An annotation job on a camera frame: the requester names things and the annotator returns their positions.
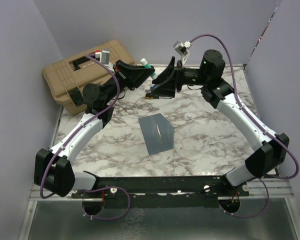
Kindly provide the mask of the green white glue stick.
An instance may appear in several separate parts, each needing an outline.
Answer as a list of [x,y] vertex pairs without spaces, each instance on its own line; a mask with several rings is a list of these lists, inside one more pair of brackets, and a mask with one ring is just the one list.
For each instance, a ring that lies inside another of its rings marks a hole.
[[[142,58],[142,59],[140,60],[140,63],[141,63],[142,66],[145,67],[145,68],[148,68],[148,69],[154,69],[154,68],[148,63],[148,61],[147,61],[145,58]],[[156,79],[156,78],[157,78],[156,71],[154,71],[154,72],[150,75],[150,77],[151,77],[153,80]]]

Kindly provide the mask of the grey paper envelope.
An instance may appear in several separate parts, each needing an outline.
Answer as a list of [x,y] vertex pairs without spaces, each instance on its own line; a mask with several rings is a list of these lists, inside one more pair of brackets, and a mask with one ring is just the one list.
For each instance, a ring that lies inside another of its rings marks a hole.
[[161,113],[141,117],[138,122],[149,155],[174,148],[174,127]]

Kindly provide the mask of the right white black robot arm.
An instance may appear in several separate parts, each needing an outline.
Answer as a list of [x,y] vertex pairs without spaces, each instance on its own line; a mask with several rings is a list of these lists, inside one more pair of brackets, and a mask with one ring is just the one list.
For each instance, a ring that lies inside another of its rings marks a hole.
[[200,67],[185,68],[181,61],[171,58],[168,66],[153,81],[152,92],[161,97],[174,98],[184,85],[200,86],[206,102],[225,115],[244,135],[253,149],[243,164],[223,176],[219,189],[230,196],[237,191],[238,185],[252,178],[261,178],[283,163],[289,137],[277,134],[267,127],[256,115],[246,108],[234,88],[223,78],[225,61],[222,54],[206,50]]

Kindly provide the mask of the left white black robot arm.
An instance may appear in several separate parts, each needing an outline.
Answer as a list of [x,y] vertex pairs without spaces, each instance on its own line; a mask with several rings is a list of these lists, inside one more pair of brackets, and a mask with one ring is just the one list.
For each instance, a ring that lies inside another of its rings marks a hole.
[[96,197],[101,190],[97,176],[88,172],[74,172],[72,164],[91,138],[111,120],[120,93],[128,88],[140,87],[151,74],[153,66],[130,65],[118,60],[109,71],[111,78],[104,84],[88,83],[83,88],[85,113],[78,124],[58,144],[50,149],[40,149],[35,156],[34,183],[40,187],[42,199],[53,195],[66,196],[71,191],[82,190]]

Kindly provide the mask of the tan plastic toolbox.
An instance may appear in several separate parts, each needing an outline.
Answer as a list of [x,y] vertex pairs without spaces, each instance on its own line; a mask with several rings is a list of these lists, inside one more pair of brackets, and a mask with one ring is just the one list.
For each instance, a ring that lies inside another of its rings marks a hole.
[[130,65],[136,64],[124,45],[119,40],[113,39],[42,69],[42,75],[54,100],[63,106],[69,115],[74,116],[86,109],[87,106],[83,104],[82,95],[86,84],[104,84],[111,77],[104,68],[86,58],[86,55],[104,49],[109,49],[109,60],[112,64],[118,60]]

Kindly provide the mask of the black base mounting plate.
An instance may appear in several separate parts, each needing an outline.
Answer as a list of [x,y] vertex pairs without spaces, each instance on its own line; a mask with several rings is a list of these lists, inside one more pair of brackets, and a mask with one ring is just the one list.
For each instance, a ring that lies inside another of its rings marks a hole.
[[78,190],[71,196],[84,203],[104,200],[107,208],[217,208],[218,198],[246,197],[246,182],[226,183],[222,176],[99,177],[97,186],[104,193]]

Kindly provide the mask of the blue handled pliers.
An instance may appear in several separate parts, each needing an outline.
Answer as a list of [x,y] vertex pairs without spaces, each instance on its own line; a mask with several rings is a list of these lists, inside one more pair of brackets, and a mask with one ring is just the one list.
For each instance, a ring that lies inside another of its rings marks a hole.
[[155,85],[151,86],[151,87],[150,87],[150,91],[155,90],[158,86],[159,86],[158,84],[155,84]]

